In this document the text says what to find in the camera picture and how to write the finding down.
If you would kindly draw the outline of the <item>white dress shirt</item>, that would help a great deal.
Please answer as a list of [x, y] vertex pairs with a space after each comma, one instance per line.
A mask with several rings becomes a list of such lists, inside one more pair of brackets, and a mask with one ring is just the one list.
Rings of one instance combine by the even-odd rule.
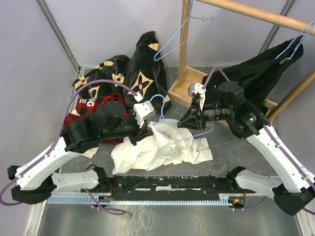
[[153, 135], [132, 145], [129, 138], [116, 145], [111, 152], [114, 161], [113, 175], [125, 174], [131, 169], [152, 171], [162, 165], [177, 165], [183, 162], [199, 164], [213, 160], [207, 138], [176, 140], [190, 136], [189, 130], [176, 130], [169, 125], [153, 126]]

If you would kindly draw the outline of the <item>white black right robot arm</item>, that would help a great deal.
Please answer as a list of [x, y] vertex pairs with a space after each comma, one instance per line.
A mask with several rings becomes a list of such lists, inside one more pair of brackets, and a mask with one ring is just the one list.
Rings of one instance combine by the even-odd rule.
[[231, 132], [246, 139], [268, 161], [279, 179], [254, 174], [238, 167], [226, 179], [231, 192], [251, 190], [275, 201], [286, 214], [295, 216], [315, 198], [315, 175], [304, 167], [277, 135], [266, 115], [245, 98], [237, 82], [227, 81], [218, 86], [219, 99], [205, 104], [206, 88], [193, 83], [188, 89], [189, 110], [178, 122], [178, 128], [203, 130], [208, 121], [227, 122]]

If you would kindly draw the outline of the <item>red black plaid shirt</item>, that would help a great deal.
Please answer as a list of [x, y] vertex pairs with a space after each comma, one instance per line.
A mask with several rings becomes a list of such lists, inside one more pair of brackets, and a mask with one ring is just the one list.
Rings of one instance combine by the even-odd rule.
[[83, 153], [101, 142], [118, 144], [124, 138], [128, 114], [120, 94], [79, 99], [76, 112], [76, 115], [68, 114], [64, 121], [61, 137], [65, 150]]

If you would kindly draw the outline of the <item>light blue hanger with shirt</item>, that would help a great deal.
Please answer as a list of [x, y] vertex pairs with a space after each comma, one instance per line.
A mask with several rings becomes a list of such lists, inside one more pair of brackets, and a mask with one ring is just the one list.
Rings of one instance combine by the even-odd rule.
[[289, 57], [285, 57], [283, 60], [281, 60], [280, 64], [284, 63], [287, 60], [290, 60], [293, 58], [294, 54], [296, 53], [296, 51], [298, 50], [298, 48], [302, 45], [303, 41], [305, 40], [305, 38], [310, 35], [311, 31], [314, 29], [315, 27], [315, 22], [312, 21], [310, 22], [306, 27], [304, 27], [298, 34], [297, 36], [290, 41], [290, 43], [287, 45], [287, 47], [281, 52], [279, 53], [275, 59], [280, 58], [286, 51], [288, 51], [292, 45], [297, 42], [297, 40], [299, 39], [299, 42], [295, 45], [294, 50], [292, 51], [291, 55]]

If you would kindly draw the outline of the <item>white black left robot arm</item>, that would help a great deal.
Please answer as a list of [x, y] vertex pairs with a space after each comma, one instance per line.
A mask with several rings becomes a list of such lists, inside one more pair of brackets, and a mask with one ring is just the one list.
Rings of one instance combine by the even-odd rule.
[[11, 196], [18, 203], [38, 204], [57, 193], [93, 193], [107, 190], [110, 180], [101, 167], [71, 174], [58, 174], [57, 168], [96, 148], [102, 141], [129, 138], [135, 146], [145, 137], [151, 136], [147, 119], [155, 115], [150, 101], [136, 103], [125, 117], [126, 109], [117, 101], [108, 101], [98, 106], [95, 112], [72, 121], [60, 134], [60, 138], [34, 160], [24, 166], [10, 166], [8, 177], [17, 180]]

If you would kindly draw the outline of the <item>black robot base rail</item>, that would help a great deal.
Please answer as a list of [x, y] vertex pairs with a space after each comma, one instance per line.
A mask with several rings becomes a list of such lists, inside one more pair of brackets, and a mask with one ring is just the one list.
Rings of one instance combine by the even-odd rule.
[[242, 207], [245, 197], [252, 191], [239, 187], [233, 180], [234, 171], [225, 177], [215, 176], [113, 176], [103, 169], [94, 168], [101, 174], [99, 184], [83, 188], [96, 198], [94, 204], [127, 205], [201, 205]]

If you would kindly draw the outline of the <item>black button shirt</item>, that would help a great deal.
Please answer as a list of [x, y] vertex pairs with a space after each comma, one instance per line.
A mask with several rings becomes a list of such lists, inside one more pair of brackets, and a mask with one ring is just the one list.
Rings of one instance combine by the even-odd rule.
[[280, 58], [275, 59], [275, 57], [287, 47], [291, 40], [272, 47], [252, 59], [222, 70], [230, 81], [237, 82], [239, 86], [244, 89], [245, 98], [264, 114], [268, 111], [268, 108], [264, 106], [265, 99], [287, 68], [299, 60], [304, 54], [302, 44], [292, 59], [280, 64], [281, 60], [291, 55], [295, 45], [299, 42], [298, 39]]

